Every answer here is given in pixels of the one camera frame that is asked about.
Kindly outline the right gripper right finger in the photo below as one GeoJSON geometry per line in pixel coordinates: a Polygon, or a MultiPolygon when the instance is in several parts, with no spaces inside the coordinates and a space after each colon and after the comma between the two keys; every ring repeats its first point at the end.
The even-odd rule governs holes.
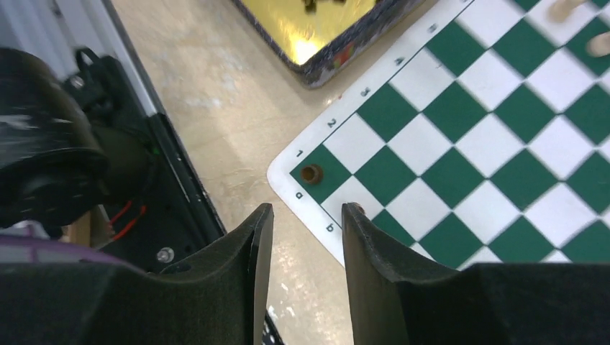
{"type": "Polygon", "coordinates": [[[342,207],[356,344],[607,344],[607,264],[477,263],[459,271],[342,207]]]}

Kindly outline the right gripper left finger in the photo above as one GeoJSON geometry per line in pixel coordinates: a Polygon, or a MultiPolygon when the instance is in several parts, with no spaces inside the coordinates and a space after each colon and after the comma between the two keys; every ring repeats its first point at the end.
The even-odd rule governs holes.
{"type": "Polygon", "coordinates": [[[158,274],[108,254],[1,233],[3,344],[261,344],[273,207],[158,274]]]}

